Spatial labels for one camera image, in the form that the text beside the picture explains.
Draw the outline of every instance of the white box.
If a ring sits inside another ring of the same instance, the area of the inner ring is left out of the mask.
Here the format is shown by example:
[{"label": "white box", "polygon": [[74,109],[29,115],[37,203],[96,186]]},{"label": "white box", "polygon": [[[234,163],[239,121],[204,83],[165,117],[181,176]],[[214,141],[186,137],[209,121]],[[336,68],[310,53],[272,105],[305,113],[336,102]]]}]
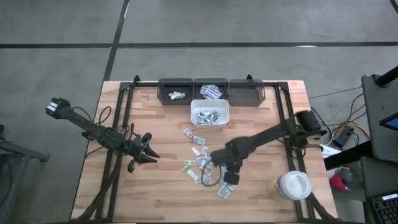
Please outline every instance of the white box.
[{"label": "white box", "polygon": [[[217,111],[221,114],[218,124],[195,124],[193,118],[201,111]],[[191,122],[196,128],[223,128],[229,122],[229,104],[226,100],[192,100]]]}]

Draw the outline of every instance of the wooden tabletop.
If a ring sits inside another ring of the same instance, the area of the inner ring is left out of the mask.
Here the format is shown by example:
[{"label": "wooden tabletop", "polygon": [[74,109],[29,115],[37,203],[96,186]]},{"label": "wooden tabletop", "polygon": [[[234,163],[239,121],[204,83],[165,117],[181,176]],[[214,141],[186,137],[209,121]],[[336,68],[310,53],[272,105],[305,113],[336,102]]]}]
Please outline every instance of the wooden tabletop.
[{"label": "wooden tabletop", "polygon": [[[309,110],[304,82],[288,83],[294,112]],[[106,106],[116,107],[119,84],[120,82],[104,82],[96,119]],[[114,222],[296,221],[294,204],[291,201],[271,199],[267,190],[273,178],[289,171],[284,146],[277,141],[257,148],[244,160],[238,188],[227,199],[217,195],[218,185],[205,187],[195,184],[187,173],[180,171],[184,160],[195,158],[191,147],[201,149],[201,146],[184,135],[185,128],[192,130],[194,135],[205,138],[206,146],[214,151],[224,148],[224,144],[232,138],[251,136],[279,124],[274,89],[265,87],[265,93],[266,100],[257,108],[230,106],[230,121],[225,128],[195,129],[190,122],[189,106],[162,106],[156,97],[156,87],[135,87],[129,123],[134,122],[135,133],[152,133],[150,145],[160,155],[160,159],[158,163],[136,166],[130,174],[127,165],[132,158],[123,157]],[[282,101],[287,117],[283,94]],[[103,125],[111,126],[113,116],[112,111]],[[97,142],[91,142],[88,152],[99,146]],[[105,149],[86,158],[72,218],[81,215],[100,190],[105,158]],[[320,150],[308,148],[304,160],[315,196],[336,217],[335,203]],[[196,167],[192,170],[199,174]],[[105,211],[108,209],[109,192]]]}]

